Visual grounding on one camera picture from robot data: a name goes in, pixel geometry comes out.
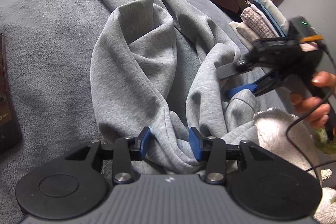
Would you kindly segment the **operator right hand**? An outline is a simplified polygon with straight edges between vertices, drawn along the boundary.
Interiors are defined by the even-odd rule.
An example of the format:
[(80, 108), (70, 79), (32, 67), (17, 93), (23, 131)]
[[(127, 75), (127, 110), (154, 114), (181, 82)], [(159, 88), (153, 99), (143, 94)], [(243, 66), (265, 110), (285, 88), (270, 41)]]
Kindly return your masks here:
[[(314, 75), (311, 83), (319, 88), (328, 87), (335, 95), (335, 75), (328, 72), (318, 72)], [(319, 105), (322, 101), (319, 97), (303, 98), (299, 93), (292, 93), (290, 95), (290, 101), (294, 106), (294, 110), (297, 114), (306, 114), (309, 110)], [(314, 129), (323, 128), (329, 119), (329, 112), (331, 106), (328, 103), (321, 104), (310, 115), (305, 118), (306, 122), (309, 122), (310, 126)]]

